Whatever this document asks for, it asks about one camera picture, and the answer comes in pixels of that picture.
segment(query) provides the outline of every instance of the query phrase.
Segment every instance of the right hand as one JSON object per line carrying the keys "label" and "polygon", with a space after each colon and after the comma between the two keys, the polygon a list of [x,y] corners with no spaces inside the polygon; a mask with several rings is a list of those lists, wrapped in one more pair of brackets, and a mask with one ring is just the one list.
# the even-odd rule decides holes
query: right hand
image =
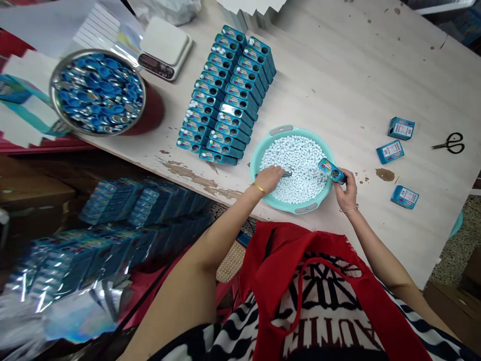
{"label": "right hand", "polygon": [[277,183],[281,180],[284,170],[279,166],[271,165],[259,172],[256,177],[256,184],[261,187],[266,194],[269,194],[277,187]]}
{"label": "right hand", "polygon": [[341,185],[332,181],[334,184],[334,189],[336,191],[337,203],[343,211],[350,211],[357,207],[356,196],[357,196],[357,185],[356,179],[351,171],[339,168],[342,173],[346,176],[346,190],[343,191]]}

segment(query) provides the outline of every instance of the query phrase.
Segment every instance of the gold bracelet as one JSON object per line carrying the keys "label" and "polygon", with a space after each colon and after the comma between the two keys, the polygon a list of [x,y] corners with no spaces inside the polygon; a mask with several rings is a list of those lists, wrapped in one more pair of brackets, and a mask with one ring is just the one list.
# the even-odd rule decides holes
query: gold bracelet
{"label": "gold bracelet", "polygon": [[353,210],[350,210],[350,211],[343,211],[342,209],[339,210],[339,212],[341,213],[348,213],[348,212],[352,212],[352,211],[357,211],[359,209],[359,205],[356,204],[356,208],[354,208]]}
{"label": "gold bracelet", "polygon": [[267,193],[266,193],[261,187],[259,187],[257,184],[252,183],[251,186],[254,186],[254,187],[256,187],[259,191],[261,191],[262,194],[264,195],[264,197],[267,196]]}

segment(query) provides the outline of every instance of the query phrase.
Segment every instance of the white table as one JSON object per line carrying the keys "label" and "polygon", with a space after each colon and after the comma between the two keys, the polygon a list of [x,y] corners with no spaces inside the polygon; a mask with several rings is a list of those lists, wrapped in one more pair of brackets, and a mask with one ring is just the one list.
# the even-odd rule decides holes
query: white table
{"label": "white table", "polygon": [[[290,2],[276,26],[258,34],[271,46],[278,73],[235,167],[214,166],[175,144],[194,82],[224,24],[214,0],[203,1],[198,18],[182,27],[195,44],[179,79],[170,84],[144,73],[165,101],[161,126],[142,136],[82,138],[231,205],[251,183],[251,155],[270,129],[293,124],[311,130],[329,144],[338,165],[363,181],[360,210],[422,288],[481,168],[481,60],[399,1],[379,3]],[[405,157],[381,165],[375,149],[394,140],[386,135],[394,116],[416,122],[414,137],[402,141]],[[430,149],[455,131],[464,135],[462,154]],[[377,168],[393,171],[395,180],[377,177]],[[390,201],[395,184],[420,194],[414,210]],[[307,214],[260,202],[253,216],[345,234],[365,259],[334,192]]]}

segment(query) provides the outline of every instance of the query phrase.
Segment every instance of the white mint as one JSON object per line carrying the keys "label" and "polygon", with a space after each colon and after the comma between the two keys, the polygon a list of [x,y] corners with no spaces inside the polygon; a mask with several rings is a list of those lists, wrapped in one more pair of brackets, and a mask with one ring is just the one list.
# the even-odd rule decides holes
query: white mint
{"label": "white mint", "polygon": [[300,135],[277,139],[266,150],[261,160],[261,169],[279,165],[292,173],[281,178],[271,193],[275,199],[289,204],[304,203],[314,199],[326,186],[327,175],[318,168],[325,158],[313,140]]}

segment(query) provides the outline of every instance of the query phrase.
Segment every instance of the kitchen scale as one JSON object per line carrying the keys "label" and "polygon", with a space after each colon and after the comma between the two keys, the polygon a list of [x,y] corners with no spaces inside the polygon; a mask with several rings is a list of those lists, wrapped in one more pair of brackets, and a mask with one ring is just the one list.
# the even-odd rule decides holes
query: kitchen scale
{"label": "kitchen scale", "polygon": [[139,64],[150,73],[173,81],[192,47],[192,38],[160,18],[152,18],[140,42]]}

